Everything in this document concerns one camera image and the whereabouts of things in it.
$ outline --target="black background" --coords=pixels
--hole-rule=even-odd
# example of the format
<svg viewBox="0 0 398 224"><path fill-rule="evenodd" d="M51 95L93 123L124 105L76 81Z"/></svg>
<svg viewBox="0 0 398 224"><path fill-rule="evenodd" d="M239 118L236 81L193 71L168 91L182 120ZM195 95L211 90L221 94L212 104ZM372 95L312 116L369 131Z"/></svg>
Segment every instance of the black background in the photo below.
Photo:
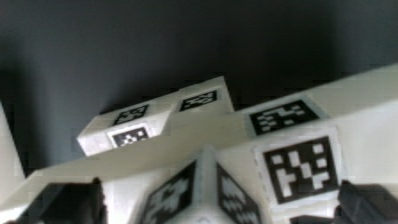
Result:
<svg viewBox="0 0 398 224"><path fill-rule="evenodd" d="M0 0L0 99L24 171L97 113L223 75L236 109L398 60L395 0Z"/></svg>

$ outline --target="white surface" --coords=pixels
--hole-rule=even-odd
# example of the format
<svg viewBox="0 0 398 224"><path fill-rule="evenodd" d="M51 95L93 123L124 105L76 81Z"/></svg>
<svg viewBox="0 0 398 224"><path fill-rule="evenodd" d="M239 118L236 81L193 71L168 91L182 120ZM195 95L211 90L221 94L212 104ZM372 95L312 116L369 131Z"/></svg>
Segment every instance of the white surface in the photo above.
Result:
<svg viewBox="0 0 398 224"><path fill-rule="evenodd" d="M0 105L0 203L24 180L21 162Z"/></svg>
<svg viewBox="0 0 398 224"><path fill-rule="evenodd" d="M168 125L163 135L33 173L0 205L0 222L17 217L17 213L10 214L6 211L29 203L49 182L90 182L97 176L104 184L108 223L132 223L140 195L168 179L207 143L218 150L218 160L236 182L255 198L262 211L269 211L252 150L328 127L335 127L337 130L346 165L346 176L340 178L347 178L353 183L395 183L395 84L398 65L303 91L299 94L308 96L328 118L255 138L246 131L250 127L243 113L218 111L212 114L205 112L205 116L200 116L200 111L196 114L189 113L189 119L188 116L184 119L188 123ZM266 224L285 223L287 217L303 213L330 215L330 208L335 206L331 203L330 201L328 206L294 205L271 219L266 213Z"/></svg>
<svg viewBox="0 0 398 224"><path fill-rule="evenodd" d="M205 104L202 107L191 108L179 112L179 106L182 99L216 90L218 100ZM113 124L115 118L120 112L148 104L145 116L125 123ZM77 143L90 156L115 147L109 133L120 133L122 130L129 130L136 126L145 126L150 137L161 134L168 134L168 130L189 124L191 116L195 119L205 120L216 114L232 112L232 105L228 100L227 88L223 78L218 77L196 85L182 88L177 92L157 97L147 102L111 111L109 113L93 117L79 135Z"/></svg>
<svg viewBox="0 0 398 224"><path fill-rule="evenodd" d="M218 206L218 187L216 187L216 159L214 159L214 149L207 145L200 151L195 158L195 174L193 174L193 193L191 193L191 204L179 211L164 224L184 224L184 223L216 223L228 224L232 220L227 216L227 213ZM173 212L177 208L179 194L188 190L188 180L179 179L172 184L166 181L159 184L156 189L147 192L145 203L140 205L140 217L145 219L143 223L154 223L156 221L156 212ZM236 186L230 178L221 178L221 191L228 195L230 199L221 201L228 204L228 210L232 214L237 214L236 217L241 220L241 223L259 224L260 217L248 211L244 211L244 192ZM143 204L150 204L148 211L143 212Z"/></svg>

